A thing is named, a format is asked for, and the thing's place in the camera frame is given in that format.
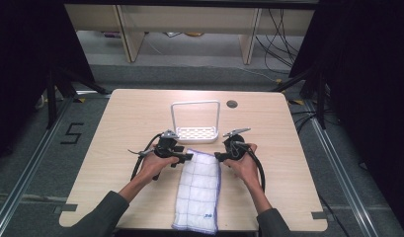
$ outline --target gray carpet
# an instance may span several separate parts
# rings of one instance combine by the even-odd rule
[[[125,67],[92,66],[99,85],[109,90],[116,88],[192,89],[226,91],[268,91],[276,87],[271,79],[282,78],[268,70],[253,70],[265,76],[236,68],[208,67]],[[82,85],[75,87],[86,89]],[[290,100],[299,99],[301,83],[284,93]],[[52,140],[40,167],[28,187],[26,194],[36,198],[25,198],[16,210],[4,236],[57,236],[63,228],[58,225],[57,208],[69,195],[83,158],[92,140],[98,122],[108,99],[86,99],[84,103],[73,103]],[[305,106],[289,106],[292,112],[302,112]],[[293,121],[304,117],[293,115]],[[343,128],[337,125],[337,118],[328,113],[325,116],[329,133],[337,152],[345,163],[361,198],[368,207],[380,236],[404,236],[402,229],[389,209],[380,191],[366,170],[359,168],[360,157],[356,153]],[[71,141],[65,132],[72,122],[83,122],[74,127],[82,133],[76,144],[61,144]],[[0,160],[0,194],[11,191],[40,141],[46,127],[46,109],[33,114],[19,139],[13,145],[14,152]],[[350,236],[363,236],[347,200],[338,184],[328,158],[310,123],[302,128],[300,141],[318,193],[325,198]],[[55,197],[43,200],[40,197]],[[322,233],[294,233],[294,236],[345,236],[340,225],[329,215],[329,227]]]

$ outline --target floor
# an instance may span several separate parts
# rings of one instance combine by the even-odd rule
[[[78,32],[77,35],[87,59],[94,69],[94,73],[105,75],[106,78],[113,75],[105,71],[105,68],[110,66],[121,66],[119,70],[126,70],[125,68],[129,67],[145,68],[148,66],[195,69],[230,68],[241,73],[255,74],[266,83],[277,85],[277,80],[281,78],[286,80],[286,73],[289,70],[287,64],[291,64],[291,60],[284,50],[273,49],[285,62],[271,58],[269,55],[265,57],[264,49],[256,41],[252,61],[250,65],[244,65],[239,50],[238,37],[232,35],[206,34],[193,38],[185,34],[179,34],[170,38],[164,33],[149,33],[145,36],[139,55],[133,63],[126,61],[120,39],[105,38],[99,32]],[[299,49],[303,38],[290,37],[286,40],[293,48]],[[269,46],[268,39],[265,36],[259,36],[259,41],[266,47]],[[276,46],[280,49],[285,49],[285,44],[281,41],[276,41]],[[289,107],[293,112],[293,122],[297,126],[302,123],[304,119],[303,112],[307,106],[296,103],[297,100],[300,100],[301,104],[304,103],[298,96],[298,88],[301,83],[299,84],[285,92],[287,98],[293,101]],[[107,100],[89,100],[87,110],[91,110],[94,115],[100,115],[104,111],[106,103]],[[46,108],[43,108],[31,117],[31,126],[27,126],[24,134],[18,139],[17,144],[21,148],[15,149],[14,153],[11,154],[11,156],[18,157],[18,159],[3,159],[0,161],[0,208],[6,196],[19,182],[24,168],[29,163],[31,154],[35,153],[36,146],[26,144],[39,144],[42,136],[45,135],[45,130],[42,128],[42,125],[46,123],[45,110]],[[61,134],[60,137],[63,137],[62,133],[65,132],[65,127],[79,118],[88,121],[87,124],[91,124],[83,129],[95,130],[99,118],[93,117],[92,113],[83,115],[81,110],[80,104],[72,104],[68,112],[69,118],[66,118],[61,123],[61,129],[56,132]],[[310,121],[300,131],[299,138],[317,191],[323,197],[322,203],[328,215],[329,227],[323,233],[294,233],[295,236],[347,236],[345,231],[342,230],[342,226],[347,229],[346,232],[350,236],[404,236],[400,225],[378,191],[376,184],[372,181],[371,176],[358,165],[360,156],[356,153],[354,145],[351,144],[348,136],[338,124],[336,116],[327,113],[326,120],[328,126],[324,133],[331,137],[333,144],[336,144],[336,156],[345,167],[347,179],[352,182],[357,197],[360,199],[359,203],[364,205],[364,209],[370,216],[377,233],[376,235],[368,234],[365,232],[365,227],[362,227],[361,221],[351,205],[349,195],[346,195],[346,190],[340,183],[340,179],[343,179],[334,171],[334,163],[328,158],[328,150],[324,149],[322,142],[318,139],[319,126]],[[83,146],[89,144],[92,135],[93,132],[83,135],[83,139],[85,139]],[[75,153],[78,156],[84,156],[86,149],[81,147],[81,144],[77,144],[70,147],[69,152],[71,153],[65,154],[64,152],[67,152],[66,148],[54,148],[52,145],[47,150],[47,156],[51,157],[51,159],[45,158],[42,160],[42,164],[40,164],[33,176],[32,183],[25,190],[26,193],[23,195],[22,204],[12,213],[12,220],[7,223],[8,226],[3,236],[42,236],[43,233],[54,234],[62,231],[57,224],[59,213],[57,208],[66,201],[67,194],[70,191],[70,187],[66,184],[74,181],[82,162],[81,160],[71,159],[69,155]]]

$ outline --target wooden table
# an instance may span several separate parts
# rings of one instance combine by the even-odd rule
[[[108,191],[117,192],[128,182],[137,156],[127,149],[140,151],[155,134],[173,128],[171,104],[206,100],[221,103],[219,137],[211,144],[186,148],[224,152],[223,133],[251,127],[242,135],[247,142],[258,144],[256,154],[264,167],[266,195],[272,206],[292,231],[324,231],[326,219],[312,217],[312,212],[323,210],[285,98],[280,93],[264,92],[115,90],[67,201],[78,206],[75,211],[63,211],[60,224],[73,225]],[[229,100],[236,101],[237,108],[227,107]],[[165,168],[158,181],[145,187],[118,228],[171,229],[182,167]],[[221,164],[221,171],[219,231],[257,230],[257,213],[246,187],[230,168]]]

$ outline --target metal frame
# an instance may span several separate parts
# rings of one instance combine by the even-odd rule
[[[312,112],[314,111],[314,107],[312,102],[305,101],[306,108]],[[379,236],[377,230],[374,227],[373,221],[370,218],[367,210],[365,209],[364,203],[361,200],[358,192],[356,191],[355,186],[352,183],[352,180],[349,177],[346,169],[344,168],[343,162],[335,150],[331,139],[329,138],[327,131],[321,128],[321,125],[316,118],[311,119],[313,127],[316,131],[316,134],[321,141],[322,146],[324,147],[325,153],[327,154],[328,160],[334,170],[334,173],[340,183],[341,189],[344,192],[344,195],[349,202],[350,207],[352,208],[353,214],[356,217],[356,220],[359,224],[360,229],[364,236]]]

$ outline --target hand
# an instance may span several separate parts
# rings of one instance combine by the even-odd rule
[[[254,152],[257,150],[256,144],[249,145]],[[245,155],[237,161],[226,159],[223,161],[223,164],[230,166],[235,171],[235,174],[244,181],[253,199],[257,213],[260,214],[272,208],[269,200],[261,189],[258,179],[257,164],[248,153],[245,153]]]
[[[152,177],[158,175],[167,165],[177,163],[178,157],[160,158],[150,152],[143,158],[139,173],[119,191],[127,202],[131,202],[137,194],[152,181]]]
[[[142,167],[137,174],[143,178],[145,184],[149,184],[154,176],[161,173],[166,166],[179,162],[179,158],[172,156],[168,158],[160,158],[155,153],[150,152],[143,158]]]
[[[257,150],[256,144],[249,145],[254,152]],[[248,152],[239,160],[226,159],[223,161],[223,164],[231,167],[247,187],[260,185],[257,165]]]

